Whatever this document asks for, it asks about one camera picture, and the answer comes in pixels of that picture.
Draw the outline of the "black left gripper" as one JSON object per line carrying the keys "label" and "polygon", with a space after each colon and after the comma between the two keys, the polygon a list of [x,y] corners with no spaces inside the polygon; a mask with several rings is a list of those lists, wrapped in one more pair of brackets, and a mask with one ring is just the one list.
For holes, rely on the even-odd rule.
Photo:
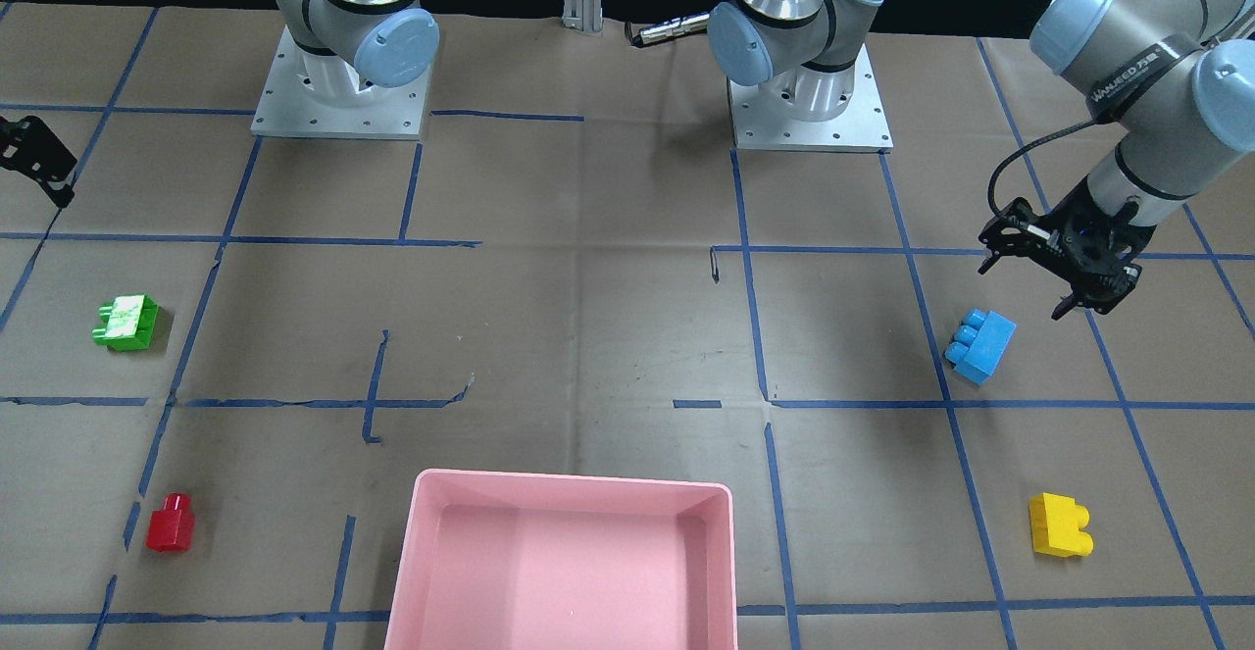
{"label": "black left gripper", "polygon": [[[1084,181],[1062,203],[1045,215],[1035,215],[1027,200],[1019,200],[1019,221],[1027,228],[1044,231],[1029,243],[1029,257],[1065,280],[1071,292],[1050,314],[1059,321],[1076,309],[1108,314],[1135,292],[1141,266],[1135,262],[1151,242],[1156,226],[1133,225],[1141,205],[1124,200],[1114,216],[1098,207]],[[979,266],[985,275],[1004,257],[1018,257],[1022,231],[986,228],[979,233],[986,253]]]}

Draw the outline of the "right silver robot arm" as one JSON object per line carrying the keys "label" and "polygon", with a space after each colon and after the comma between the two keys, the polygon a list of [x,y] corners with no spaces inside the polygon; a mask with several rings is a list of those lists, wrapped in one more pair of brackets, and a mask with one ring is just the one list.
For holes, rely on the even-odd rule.
{"label": "right silver robot arm", "polygon": [[252,136],[420,141],[441,44],[435,18],[420,0],[274,3],[282,34],[254,110]]}

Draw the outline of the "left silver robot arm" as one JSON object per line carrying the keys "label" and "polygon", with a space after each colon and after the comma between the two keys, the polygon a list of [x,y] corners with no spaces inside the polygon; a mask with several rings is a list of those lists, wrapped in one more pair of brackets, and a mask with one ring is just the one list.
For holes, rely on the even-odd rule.
{"label": "left silver robot arm", "polygon": [[[730,87],[774,92],[781,118],[838,117],[884,0],[729,0],[708,38]],[[1252,151],[1252,0],[1055,0],[1035,56],[1086,99],[1089,125],[1124,137],[1045,215],[991,205],[983,270],[1024,257],[1071,285],[1053,312],[1108,314],[1141,277],[1155,230]]]}

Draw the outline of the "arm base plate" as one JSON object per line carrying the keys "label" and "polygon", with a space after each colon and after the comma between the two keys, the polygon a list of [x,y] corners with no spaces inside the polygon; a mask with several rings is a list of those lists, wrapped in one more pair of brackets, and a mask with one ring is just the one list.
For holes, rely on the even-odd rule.
{"label": "arm base plate", "polygon": [[368,83],[339,56],[302,50],[284,29],[257,102],[254,136],[420,141],[434,67],[403,87]]}
{"label": "arm base plate", "polygon": [[744,87],[728,82],[735,148],[887,153],[895,146],[866,46],[852,68],[807,68]]}

